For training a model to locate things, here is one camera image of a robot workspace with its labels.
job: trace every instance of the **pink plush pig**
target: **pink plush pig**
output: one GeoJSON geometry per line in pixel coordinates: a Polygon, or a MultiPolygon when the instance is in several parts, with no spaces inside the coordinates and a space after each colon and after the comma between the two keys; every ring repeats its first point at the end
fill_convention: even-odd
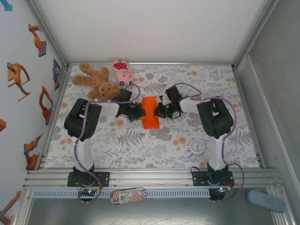
{"type": "Polygon", "coordinates": [[[113,63],[113,70],[116,72],[115,76],[117,81],[121,86],[127,84],[133,84],[133,69],[127,69],[127,62],[125,60],[122,60],[119,62],[119,60],[112,61],[113,63]]]}

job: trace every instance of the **gray leaf pattern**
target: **gray leaf pattern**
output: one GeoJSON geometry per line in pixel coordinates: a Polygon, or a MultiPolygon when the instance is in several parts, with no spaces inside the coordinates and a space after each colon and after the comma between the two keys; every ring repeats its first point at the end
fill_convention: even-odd
{"type": "MultiPolygon", "coordinates": [[[[98,71],[102,66],[109,69],[109,81],[117,83],[111,64],[92,64],[98,71]]],[[[226,141],[226,159],[238,162],[242,167],[258,167],[251,134],[247,125],[240,97],[230,66],[203,65],[132,65],[134,81],[141,89],[138,102],[143,97],[162,95],[175,83],[190,83],[202,92],[202,97],[222,96],[230,100],[238,114],[237,129],[226,141]]],[[[45,167],[72,168],[75,162],[74,143],[70,142],[64,129],[64,120],[78,98],[87,99],[90,87],[75,86],[72,78],[86,75],[78,65],[69,71],[68,84],[62,100],[58,120],[49,146],[45,167]]],[[[177,86],[183,96],[196,94],[185,85],[177,86]]],[[[201,157],[190,155],[185,145],[199,138],[208,146],[208,137],[195,113],[182,113],[181,117],[171,120],[159,119],[160,129],[143,129],[140,120],[129,122],[114,116],[100,117],[92,136],[92,157],[96,168],[190,168],[206,166],[209,152],[201,157]]]]}

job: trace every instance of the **white wall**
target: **white wall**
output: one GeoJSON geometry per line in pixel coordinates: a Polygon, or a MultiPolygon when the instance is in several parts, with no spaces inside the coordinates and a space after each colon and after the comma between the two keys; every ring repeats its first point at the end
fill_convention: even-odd
{"type": "MultiPolygon", "coordinates": [[[[54,103],[59,89],[54,91],[53,58],[56,58],[49,43],[46,55],[38,57],[38,50],[33,43],[33,35],[28,31],[28,23],[36,25],[24,1],[9,0],[13,11],[4,11],[0,5],[0,118],[7,127],[0,132],[0,210],[21,189],[26,170],[26,160],[23,145],[30,143],[41,133],[47,132],[45,119],[39,106],[39,95],[42,85],[46,87],[54,103]],[[19,62],[30,76],[30,81],[24,84],[24,89],[31,93],[18,102],[23,94],[14,85],[8,87],[7,63],[19,62]]],[[[45,37],[37,31],[41,40],[45,37]]],[[[50,102],[44,97],[44,105],[49,108],[50,102]]],[[[45,135],[40,139],[39,146],[34,150],[38,153],[45,141],[45,135]]]]}
{"type": "Polygon", "coordinates": [[[36,0],[67,60],[233,63],[267,0],[36,0]]]}

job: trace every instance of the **brown teddy bear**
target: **brown teddy bear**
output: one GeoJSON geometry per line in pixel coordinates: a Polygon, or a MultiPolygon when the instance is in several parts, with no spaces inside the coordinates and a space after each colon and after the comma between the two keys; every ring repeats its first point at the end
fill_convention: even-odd
{"type": "Polygon", "coordinates": [[[108,82],[109,71],[106,67],[101,68],[101,72],[95,70],[89,63],[82,63],[79,66],[80,70],[91,76],[75,76],[72,79],[75,85],[87,85],[94,89],[88,93],[88,97],[91,99],[99,100],[112,100],[119,96],[120,86],[114,83],[108,82]]]}

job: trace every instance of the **purple cable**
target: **purple cable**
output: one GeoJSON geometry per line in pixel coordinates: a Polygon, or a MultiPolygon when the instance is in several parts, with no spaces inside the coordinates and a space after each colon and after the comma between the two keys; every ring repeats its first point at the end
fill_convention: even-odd
{"type": "Polygon", "coordinates": [[[92,103],[104,103],[104,102],[111,102],[111,103],[117,103],[117,104],[126,104],[126,103],[134,102],[134,101],[136,101],[136,100],[139,98],[140,93],[141,93],[141,90],[140,90],[140,88],[139,88],[137,85],[135,85],[135,84],[132,84],[132,85],[130,85],[130,86],[136,86],[136,87],[138,88],[138,90],[139,90],[139,93],[137,94],[136,98],[133,99],[133,100],[130,100],[130,101],[127,101],[127,102],[100,101],[100,100],[98,100],[98,101],[89,101],[89,102],[86,104],[86,107],[85,107],[85,110],[84,110],[84,118],[83,118],[83,124],[82,124],[81,134],[80,134],[80,136],[79,136],[79,137],[76,139],[76,141],[75,141],[75,146],[74,146],[74,156],[75,156],[75,159],[76,159],[77,163],[79,164],[79,166],[80,166],[85,172],[87,172],[89,175],[91,175],[92,177],[94,177],[94,178],[96,179],[96,181],[98,182],[98,184],[99,184],[99,186],[100,186],[100,190],[99,190],[98,194],[95,196],[95,198],[93,198],[92,200],[90,200],[90,201],[88,201],[88,202],[84,202],[84,201],[80,198],[80,194],[81,194],[82,192],[84,192],[84,190],[81,191],[81,192],[79,192],[79,193],[78,193],[78,199],[81,201],[81,203],[87,203],[87,204],[92,203],[93,201],[95,201],[95,200],[100,196],[101,191],[102,191],[102,184],[101,184],[101,181],[99,180],[99,178],[98,178],[95,174],[91,173],[88,169],[86,169],[86,168],[81,164],[81,162],[80,162],[79,159],[78,159],[78,155],[77,155],[77,145],[78,145],[80,139],[83,137],[83,134],[84,134],[84,131],[85,131],[85,125],[86,125],[86,120],[87,120],[87,115],[88,115],[88,108],[89,108],[89,105],[92,104],[92,103]]]}
{"type": "Polygon", "coordinates": [[[181,82],[181,83],[177,83],[177,84],[173,85],[172,87],[174,87],[174,86],[176,86],[176,85],[178,85],[178,84],[184,84],[184,85],[190,86],[190,87],[192,87],[193,89],[195,89],[195,90],[197,90],[197,91],[199,92],[198,95],[193,95],[193,96],[191,97],[191,100],[194,100],[194,101],[207,101],[207,100],[210,100],[210,99],[220,99],[220,100],[223,100],[223,101],[225,101],[226,103],[228,103],[228,104],[230,105],[230,107],[232,108],[232,110],[233,110],[233,114],[234,114],[233,127],[232,127],[231,131],[230,131],[230,132],[223,138],[223,140],[222,140],[222,160],[223,160],[223,162],[224,162],[227,166],[236,165],[236,166],[238,166],[238,167],[240,168],[240,171],[241,171],[241,173],[242,173],[242,184],[240,185],[240,188],[239,188],[238,192],[237,192],[234,196],[232,196],[232,197],[230,197],[230,198],[228,198],[228,199],[226,199],[226,200],[220,201],[220,203],[228,202],[228,201],[234,199],[234,198],[242,191],[242,188],[244,187],[244,183],[245,183],[245,174],[244,174],[243,168],[242,168],[239,164],[237,164],[237,163],[230,163],[230,164],[227,163],[226,160],[225,160],[225,157],[224,157],[225,139],[228,138],[228,137],[234,132],[234,130],[235,130],[235,128],[236,128],[237,120],[238,120],[238,116],[237,116],[237,113],[236,113],[236,111],[235,111],[235,108],[234,108],[233,104],[232,104],[230,101],[228,101],[227,99],[225,99],[225,98],[223,98],[223,97],[207,97],[207,98],[203,98],[203,99],[197,99],[197,98],[194,98],[194,97],[196,97],[196,96],[202,95],[202,93],[201,93],[201,91],[199,91],[197,88],[195,88],[194,86],[192,86],[192,85],[190,85],[190,84],[188,84],[188,83],[182,83],[182,82],[181,82]]]}

